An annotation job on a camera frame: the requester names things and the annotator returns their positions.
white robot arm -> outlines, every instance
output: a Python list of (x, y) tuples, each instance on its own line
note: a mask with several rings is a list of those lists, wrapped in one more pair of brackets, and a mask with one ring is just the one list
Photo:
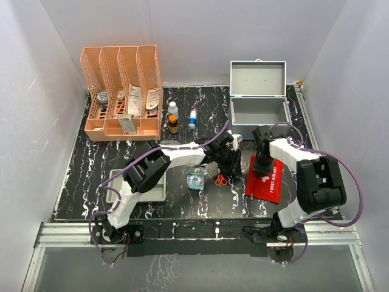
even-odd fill
[[(274, 159), (283, 162), (297, 174), (297, 198), (273, 215), (271, 226), (264, 235), (276, 236), (318, 213), (346, 203), (345, 188), (335, 159), (303, 151), (285, 137), (272, 135), (268, 127), (257, 127), (253, 136), (257, 146), (254, 164), (257, 175), (270, 173)], [(147, 156), (123, 174), (121, 200), (118, 202), (117, 199), (115, 204), (119, 204), (118, 207), (107, 215), (109, 228), (117, 231), (126, 226), (142, 193), (152, 189), (169, 168), (216, 161), (227, 175), (241, 175), (241, 140), (241, 135), (225, 132), (204, 148), (198, 148), (198, 143), (206, 141), (200, 139), (197, 143), (179, 146), (185, 150), (163, 149)], [(155, 141), (146, 142), (143, 148), (137, 149), (133, 160), (159, 146)]]

cable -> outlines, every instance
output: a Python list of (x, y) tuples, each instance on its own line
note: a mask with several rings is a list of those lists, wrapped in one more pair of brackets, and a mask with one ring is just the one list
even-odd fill
[[(300, 138), (301, 138), (301, 141), (303, 141), (303, 135), (302, 135), (301, 132), (298, 130), (298, 128), (296, 128), (295, 126), (293, 126), (291, 123), (287, 123), (287, 122), (276, 123), (276, 124), (274, 124), (273, 126), (271, 126), (270, 129), (272, 129), (274, 126), (279, 125), (279, 124), (285, 124), (285, 125), (291, 126), (291, 127), (299, 134), (299, 136), (300, 136)], [(287, 141), (288, 141), (289, 145), (293, 146), (293, 144), (292, 144), (292, 143), (294, 142), (293, 138), (288, 139)], [(323, 216), (321, 216), (321, 215), (316, 215), (315, 218), (319, 218), (319, 219), (321, 219), (321, 220), (327, 222), (328, 224), (331, 224), (331, 225), (337, 226), (337, 227), (348, 227), (348, 226), (351, 226), (351, 225), (353, 225), (354, 223), (356, 223), (356, 222), (359, 220), (359, 218), (360, 218), (360, 216), (361, 216), (361, 214), (362, 214), (363, 207), (364, 207), (364, 204), (365, 204), (365, 194), (364, 194), (364, 192), (363, 192), (363, 190), (362, 190), (362, 187), (361, 187), (361, 185), (360, 185), (360, 181), (359, 181), (358, 177), (356, 176), (356, 174), (350, 169), (350, 167), (349, 167), (345, 162), (343, 162), (339, 157), (337, 157), (337, 156), (335, 156), (335, 155), (333, 155), (333, 154), (330, 154), (330, 153), (328, 153), (328, 152), (326, 152), (326, 151), (313, 150), (313, 149), (307, 149), (307, 148), (300, 148), (300, 150), (306, 151), (306, 152), (310, 152), (310, 153), (317, 153), (317, 154), (321, 154), (321, 155), (327, 155), (327, 156), (332, 157), (332, 158), (334, 158), (335, 160), (337, 160), (339, 163), (341, 163), (341, 164), (344, 166), (344, 168), (347, 169), (347, 171), (349, 172), (349, 174), (350, 174), (351, 177), (353, 178), (353, 180), (354, 180), (354, 182), (355, 182), (355, 184), (356, 184), (356, 186), (357, 186), (357, 189), (358, 189), (358, 194), (359, 194), (359, 207), (358, 207), (358, 211), (357, 211), (356, 216), (355, 216), (352, 220), (350, 220), (350, 221), (347, 222), (347, 223), (335, 223), (335, 222), (333, 222), (333, 221), (331, 221), (331, 220), (329, 220), (329, 219), (327, 219), (327, 218), (325, 218), (325, 217), (323, 217)], [(307, 248), (308, 248), (308, 236), (306, 235), (306, 232), (304, 231), (304, 229), (299, 228), (299, 227), (297, 227), (297, 226), (296, 226), (296, 229), (297, 229), (298, 231), (300, 231), (301, 233), (304, 234), (304, 236), (305, 236), (305, 246), (304, 246), (304, 249), (303, 249), (303, 251), (301, 252), (301, 254), (300, 254), (296, 259), (293, 259), (293, 260), (291, 260), (290, 262), (288, 262), (288, 264), (295, 263), (296, 261), (300, 260), (300, 259), (303, 257), (303, 255), (305, 254), (305, 252), (306, 252), (306, 250), (307, 250)]]
[(120, 254), (118, 254), (117, 256), (116, 256), (116, 258), (112, 261), (112, 263), (115, 263), (116, 262), (116, 260), (122, 255), (122, 254), (125, 254), (126, 252), (121, 252)]
[(321, 215), (316, 215), (315, 217), (320, 218), (320, 219), (326, 221), (327, 223), (334, 225), (334, 226), (337, 226), (337, 227), (348, 227), (348, 226), (351, 226), (354, 223), (356, 223), (359, 220), (360, 216), (362, 215), (363, 207), (365, 205), (365, 194), (362, 190), (362, 187), (360, 185), (360, 181), (359, 181), (357, 175), (350, 169), (350, 167), (347, 164), (345, 164), (339, 157), (337, 157), (335, 155), (332, 155), (328, 152), (321, 151), (321, 150), (313, 150), (313, 149), (305, 149), (305, 148), (302, 148), (301, 150), (306, 151), (306, 152), (310, 152), (310, 153), (318, 153), (318, 154), (322, 154), (322, 155), (327, 155), (327, 156), (330, 156), (330, 157), (336, 159), (340, 164), (342, 164), (344, 166), (345, 169), (347, 169), (348, 173), (351, 175), (351, 177), (355, 181), (355, 184), (357, 186), (358, 193), (359, 193), (358, 212), (357, 212), (357, 215), (350, 222), (342, 224), (342, 223), (335, 223), (335, 222), (333, 222), (333, 221), (331, 221), (331, 220), (329, 220)]
[(301, 252), (300, 255), (298, 255), (298, 257), (296, 257), (295, 259), (291, 260), (290, 262), (286, 262), (286, 264), (288, 264), (288, 265), (290, 265), (291, 263), (295, 263), (295, 262), (297, 262), (298, 260), (300, 260), (300, 259), (304, 256), (306, 250), (308, 249), (308, 236), (306, 235), (305, 230), (304, 230), (303, 228), (298, 227), (298, 226), (296, 226), (295, 228), (296, 228), (298, 231), (300, 231), (300, 232), (304, 235), (304, 238), (305, 238), (305, 245), (304, 245), (303, 251)]
[(303, 135), (302, 133), (298, 130), (298, 128), (296, 126), (293, 126), (291, 123), (288, 123), (288, 122), (279, 122), (279, 123), (275, 123), (274, 125), (272, 125), (269, 130), (271, 131), (275, 126), (278, 126), (278, 125), (288, 125), (290, 126), (293, 130), (295, 130), (297, 132), (297, 134), (300, 136), (300, 143), (296, 143), (297, 145), (299, 146), (302, 146), (304, 144), (304, 138), (303, 138)]
[(112, 262), (109, 258), (107, 258), (104, 253), (102, 252), (102, 249), (98, 246), (98, 243), (96, 242), (96, 239), (93, 235), (93, 230), (92, 230), (92, 221), (93, 219), (96, 217), (96, 216), (101, 216), (101, 215), (108, 215), (110, 213), (112, 213), (113, 211), (115, 211), (119, 204), (120, 204), (120, 200), (122, 199), (122, 196), (120, 196), (120, 192), (113, 188), (113, 187), (108, 187), (108, 184), (113, 181), (114, 179), (116, 179), (117, 177), (119, 177), (120, 175), (122, 175), (123, 173), (125, 173), (127, 170), (129, 170), (131, 167), (133, 167), (134, 165), (136, 165), (139, 161), (145, 159), (147, 156), (149, 156), (150, 154), (154, 153), (155, 151), (158, 151), (158, 150), (195, 150), (195, 149), (199, 149), (199, 148), (202, 148), (202, 147), (205, 147), (207, 146), (208, 144), (211, 144), (213, 141), (217, 140), (218, 137), (220, 137), (220, 135), (223, 134), (223, 132), (225, 132), (225, 130), (227, 129), (227, 126), (229, 124), (229, 121), (227, 121), (223, 128), (220, 130), (220, 132), (218, 134), (216, 134), (215, 137), (211, 138), (210, 140), (208, 140), (207, 142), (201, 144), (201, 145), (198, 145), (196, 147), (156, 147), (156, 148), (153, 148), (151, 149), (150, 151), (146, 152), (145, 154), (143, 154), (141, 157), (135, 159), (133, 162), (131, 162), (130, 164), (128, 164), (124, 169), (122, 169), (121, 171), (119, 171), (116, 175), (112, 176), (111, 178), (107, 179), (105, 182), (103, 182), (101, 184), (101, 188), (103, 189), (106, 189), (106, 190), (111, 190), (113, 192), (116, 193), (117, 195), (117, 198), (118, 198), (118, 203), (110, 210), (108, 211), (98, 211), (94, 214), (91, 215), (90, 219), (89, 219), (89, 223), (88, 223), (88, 227), (89, 227), (89, 233), (91, 235), (91, 239), (95, 245), (95, 247), (97, 248), (98, 252), (100, 253), (100, 255), (102, 256), (102, 258), (104, 260), (106, 260), (111, 266), (114, 264), (114, 262)]

black marble table surface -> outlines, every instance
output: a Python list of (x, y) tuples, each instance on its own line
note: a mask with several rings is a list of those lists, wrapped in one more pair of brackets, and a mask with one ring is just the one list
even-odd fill
[[(180, 129), (177, 135), (169, 134), (167, 109), (170, 102), (179, 108)], [(292, 123), (301, 131), (309, 148), (312, 147), (293, 86), (287, 87), (287, 103)], [(106, 192), (98, 186), (109, 176), (112, 169), (123, 168), (134, 150), (142, 142), (92, 142), (84, 132), (90, 100), (88, 99), (74, 151), (67, 169), (64, 186), (54, 210), (52, 221), (87, 220), (98, 210), (108, 210)], [(175, 139), (182, 144), (197, 137), (213, 137), (227, 120), (229, 87), (165, 88), (162, 118), (162, 140)], [(190, 110), (198, 112), (198, 126), (189, 130)], [(253, 141), (241, 143), (241, 179), (228, 178), (226, 186), (215, 186), (217, 165), (207, 166), (204, 190), (189, 190), (186, 185), (185, 167), (176, 167), (167, 172), (167, 197), (163, 203), (139, 203), (131, 218), (270, 218), (295, 198), (295, 176), (284, 167), (280, 204), (248, 198), (244, 195), (250, 156), (255, 154)]]

white wall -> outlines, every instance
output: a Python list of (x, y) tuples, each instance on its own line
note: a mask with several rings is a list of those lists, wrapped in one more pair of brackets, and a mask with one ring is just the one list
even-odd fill
[[(388, 291), (389, 2), (349, 0), (304, 83), (322, 149), (359, 175), (366, 193), (357, 230), (377, 291)], [(347, 179), (348, 218), (357, 210)]]
[(304, 79), (346, 0), (41, 0), (81, 72), (85, 46), (158, 45), (166, 85), (229, 82), (231, 60)]
[(39, 0), (0, 7), (0, 290), (20, 291), (66, 171), (86, 86)]

gray metal box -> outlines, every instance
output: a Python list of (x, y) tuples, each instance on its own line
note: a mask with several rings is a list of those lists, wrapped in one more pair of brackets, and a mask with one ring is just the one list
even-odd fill
[[(285, 61), (231, 61), (230, 129), (252, 140), (259, 125), (291, 122), (286, 101)], [(274, 128), (274, 134), (286, 134), (289, 126)]]

